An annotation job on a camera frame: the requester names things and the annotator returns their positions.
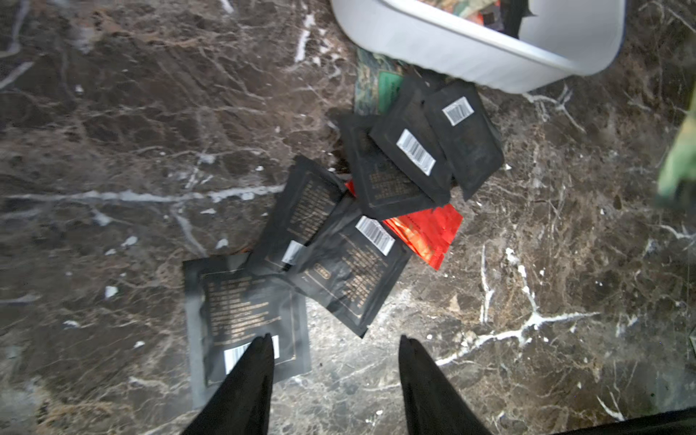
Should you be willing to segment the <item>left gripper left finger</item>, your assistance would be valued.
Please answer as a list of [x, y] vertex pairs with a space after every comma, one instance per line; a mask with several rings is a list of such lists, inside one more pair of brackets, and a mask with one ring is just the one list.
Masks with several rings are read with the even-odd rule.
[[274, 370], [272, 336], [255, 338], [182, 434], [267, 434]]

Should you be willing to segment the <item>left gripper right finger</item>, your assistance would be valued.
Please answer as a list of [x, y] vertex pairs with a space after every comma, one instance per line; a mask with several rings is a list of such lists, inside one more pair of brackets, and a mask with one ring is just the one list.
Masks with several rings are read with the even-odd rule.
[[410, 434], [488, 434], [422, 344], [402, 336], [399, 373]]

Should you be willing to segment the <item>small red tea bag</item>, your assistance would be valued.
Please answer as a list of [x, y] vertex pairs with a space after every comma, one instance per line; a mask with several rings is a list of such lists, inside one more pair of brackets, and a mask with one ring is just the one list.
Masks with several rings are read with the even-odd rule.
[[429, 266], [438, 270], [454, 241], [462, 215], [451, 204], [417, 211], [417, 205], [429, 205], [431, 199], [404, 175], [371, 175], [360, 181], [367, 197], [362, 204], [370, 207], [370, 217], [381, 221], [408, 248]]

